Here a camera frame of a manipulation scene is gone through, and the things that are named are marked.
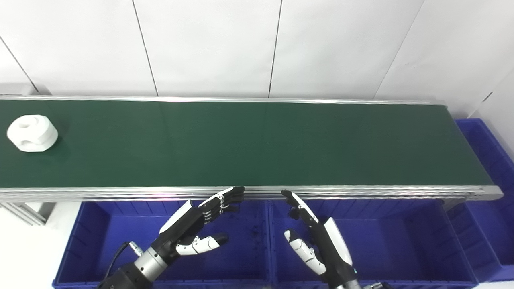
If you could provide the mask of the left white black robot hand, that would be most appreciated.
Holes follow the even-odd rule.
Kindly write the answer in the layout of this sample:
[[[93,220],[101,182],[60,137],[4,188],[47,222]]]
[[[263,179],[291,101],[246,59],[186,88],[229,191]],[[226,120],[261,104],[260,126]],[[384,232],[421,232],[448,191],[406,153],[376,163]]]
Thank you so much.
[[[229,236],[225,232],[200,238],[198,233],[225,212],[236,212],[235,204],[244,200],[245,187],[235,186],[222,190],[200,205],[186,201],[160,229],[151,244],[151,256],[171,265],[180,256],[203,254],[225,245]]]

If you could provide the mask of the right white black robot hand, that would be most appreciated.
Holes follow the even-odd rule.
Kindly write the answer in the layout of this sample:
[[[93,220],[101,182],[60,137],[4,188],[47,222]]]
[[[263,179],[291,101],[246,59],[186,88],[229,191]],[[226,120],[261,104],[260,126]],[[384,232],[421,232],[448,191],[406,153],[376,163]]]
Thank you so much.
[[[284,237],[292,250],[330,289],[360,289],[357,273],[349,249],[332,217],[319,219],[312,209],[290,190],[282,190],[286,203],[291,206],[289,216],[301,219],[307,226],[316,250],[292,228]]]

